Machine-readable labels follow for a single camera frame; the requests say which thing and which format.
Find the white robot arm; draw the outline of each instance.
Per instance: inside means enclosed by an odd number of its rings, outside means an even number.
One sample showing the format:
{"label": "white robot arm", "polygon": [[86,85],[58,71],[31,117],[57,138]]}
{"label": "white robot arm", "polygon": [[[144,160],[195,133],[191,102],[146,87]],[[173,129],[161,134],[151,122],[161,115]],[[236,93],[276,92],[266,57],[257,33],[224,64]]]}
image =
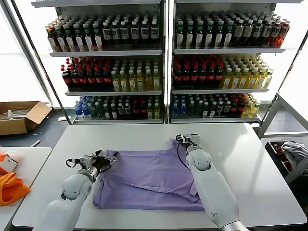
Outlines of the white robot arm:
{"label": "white robot arm", "polygon": [[187,148],[186,164],[205,212],[221,231],[248,231],[239,218],[239,205],[223,175],[215,169],[209,153],[200,146],[200,136],[178,135],[178,143]]}

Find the shelf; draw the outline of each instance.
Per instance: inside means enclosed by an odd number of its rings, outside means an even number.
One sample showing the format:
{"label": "shelf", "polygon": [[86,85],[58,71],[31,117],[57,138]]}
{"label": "shelf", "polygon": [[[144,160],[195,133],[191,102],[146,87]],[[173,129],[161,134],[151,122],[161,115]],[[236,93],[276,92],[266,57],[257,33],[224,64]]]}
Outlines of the shelf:
{"label": "shelf", "polygon": [[177,3],[301,3],[303,0],[177,0]]}
{"label": "shelf", "polygon": [[258,54],[284,51],[280,48],[175,49],[174,54]]}
{"label": "shelf", "polygon": [[51,57],[89,57],[89,56],[135,56],[161,55],[162,50],[130,50],[130,51],[84,51],[84,52],[53,52]]}
{"label": "shelf", "polygon": [[171,119],[172,123],[260,123],[256,118],[205,118],[205,119]]}
{"label": "shelf", "polygon": [[215,89],[215,90],[172,90],[175,95],[185,94],[230,94],[230,93],[251,93],[251,92],[267,92],[269,89]]}
{"label": "shelf", "polygon": [[162,124],[161,119],[134,120],[74,120],[73,124]]}
{"label": "shelf", "polygon": [[81,96],[81,95],[91,95],[91,96],[121,96],[121,95],[161,95],[161,91],[106,91],[106,92],[66,92],[67,96]]}
{"label": "shelf", "polygon": [[35,8],[65,6],[97,6],[97,5],[131,5],[159,4],[160,0],[37,0],[32,2]]}

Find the cable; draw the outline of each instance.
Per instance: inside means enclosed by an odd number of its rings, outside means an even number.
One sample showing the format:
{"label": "cable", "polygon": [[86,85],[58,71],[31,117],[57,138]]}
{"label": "cable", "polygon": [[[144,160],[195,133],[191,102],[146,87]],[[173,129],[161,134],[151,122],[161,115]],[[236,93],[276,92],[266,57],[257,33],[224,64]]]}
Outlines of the cable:
{"label": "cable", "polygon": [[181,163],[190,171],[190,169],[186,166],[186,164],[184,164],[184,162],[183,162],[183,161],[181,160],[181,158],[180,158],[179,146],[180,146],[180,144],[178,143],[178,148],[177,148],[177,150],[178,150],[178,158],[179,158],[179,160],[181,161]]}

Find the orange plastic bag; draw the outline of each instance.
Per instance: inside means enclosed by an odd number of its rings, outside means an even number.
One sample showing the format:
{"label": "orange plastic bag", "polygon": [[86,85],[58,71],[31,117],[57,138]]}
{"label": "orange plastic bag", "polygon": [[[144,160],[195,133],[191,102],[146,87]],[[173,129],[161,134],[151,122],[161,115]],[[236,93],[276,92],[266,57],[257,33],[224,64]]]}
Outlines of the orange plastic bag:
{"label": "orange plastic bag", "polygon": [[0,175],[0,206],[6,206],[27,195],[30,189],[23,180],[16,178],[16,173]]}

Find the lavender fabric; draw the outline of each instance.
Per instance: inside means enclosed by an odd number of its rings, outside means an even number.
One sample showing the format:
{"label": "lavender fabric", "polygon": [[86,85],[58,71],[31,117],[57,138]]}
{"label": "lavender fabric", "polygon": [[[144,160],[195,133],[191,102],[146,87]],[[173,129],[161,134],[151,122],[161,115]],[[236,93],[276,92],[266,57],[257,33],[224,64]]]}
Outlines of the lavender fabric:
{"label": "lavender fabric", "polygon": [[[193,176],[178,159],[177,142],[170,141],[168,150],[119,151],[117,161],[100,175],[94,206],[204,211]],[[183,147],[179,154],[185,160]]]}

